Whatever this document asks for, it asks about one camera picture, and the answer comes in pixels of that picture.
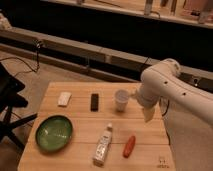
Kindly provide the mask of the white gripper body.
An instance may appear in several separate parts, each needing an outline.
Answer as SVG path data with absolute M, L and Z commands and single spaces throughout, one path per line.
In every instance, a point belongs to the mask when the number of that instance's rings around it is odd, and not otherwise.
M 131 97 L 144 108 L 154 107 L 159 100 L 159 96 L 147 87 L 139 87 L 131 94 Z

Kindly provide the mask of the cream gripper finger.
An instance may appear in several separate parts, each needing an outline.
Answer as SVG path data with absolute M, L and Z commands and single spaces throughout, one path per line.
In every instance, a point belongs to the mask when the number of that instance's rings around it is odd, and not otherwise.
M 145 122 L 151 121 L 153 119 L 154 113 L 155 113 L 154 108 L 144 108 L 143 109 L 144 121 Z

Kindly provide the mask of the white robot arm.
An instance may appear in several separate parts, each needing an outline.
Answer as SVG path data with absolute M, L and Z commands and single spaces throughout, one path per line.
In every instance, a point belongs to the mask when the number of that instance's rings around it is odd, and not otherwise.
M 171 58 L 146 68 L 141 73 L 142 85 L 133 97 L 145 110 L 150 110 L 163 96 L 213 126 L 213 94 L 181 81 L 180 72 L 180 64 Z

